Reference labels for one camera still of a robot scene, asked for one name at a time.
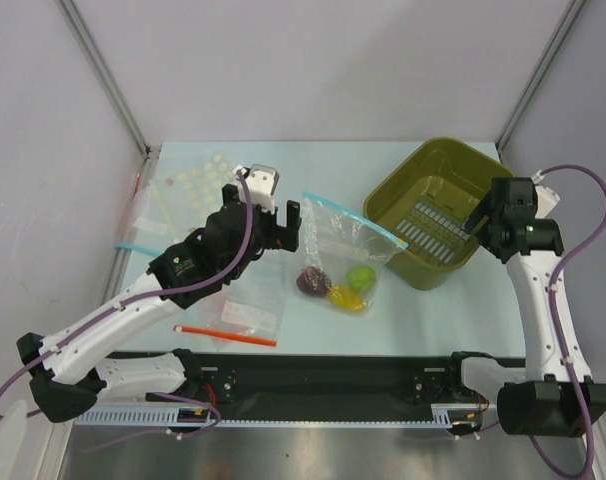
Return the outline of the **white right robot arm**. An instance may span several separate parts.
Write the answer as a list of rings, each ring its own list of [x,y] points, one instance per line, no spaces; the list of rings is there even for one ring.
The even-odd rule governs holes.
[[[581,437],[606,412],[606,384],[594,381],[574,332],[561,232],[547,216],[558,201],[530,178],[498,177],[464,224],[506,267],[524,332],[525,373],[489,354],[456,352],[444,388],[456,401],[476,393],[489,400],[509,435]]]

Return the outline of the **olive green plastic bin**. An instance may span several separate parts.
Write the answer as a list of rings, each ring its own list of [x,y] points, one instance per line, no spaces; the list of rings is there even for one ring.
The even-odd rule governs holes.
[[[424,142],[366,198],[365,218],[407,243],[388,263],[410,286],[432,290],[464,266],[478,241],[463,229],[492,180],[513,172],[454,138]]]

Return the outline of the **red apple toy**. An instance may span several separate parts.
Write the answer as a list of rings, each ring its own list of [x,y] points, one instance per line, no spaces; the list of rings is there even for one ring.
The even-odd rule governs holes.
[[[319,268],[307,266],[296,279],[297,288],[305,295],[323,298],[332,288],[331,279]]]

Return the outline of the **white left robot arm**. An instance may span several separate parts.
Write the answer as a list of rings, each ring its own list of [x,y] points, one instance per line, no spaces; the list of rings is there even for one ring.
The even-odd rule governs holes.
[[[191,400],[201,393],[202,367],[188,349],[126,359],[112,354],[149,326],[221,291],[265,251],[297,250],[299,203],[287,203],[280,226],[277,211],[261,206],[249,187],[226,185],[222,196],[222,207],[204,227],[169,246],[97,312],[55,335],[18,340],[33,399],[49,421],[75,419],[101,400]]]

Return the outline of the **green lime toy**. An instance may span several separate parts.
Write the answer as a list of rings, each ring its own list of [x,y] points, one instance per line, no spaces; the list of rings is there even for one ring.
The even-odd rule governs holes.
[[[377,281],[377,275],[374,269],[365,264],[352,267],[347,272],[346,278],[348,286],[360,294],[371,291],[375,287]]]

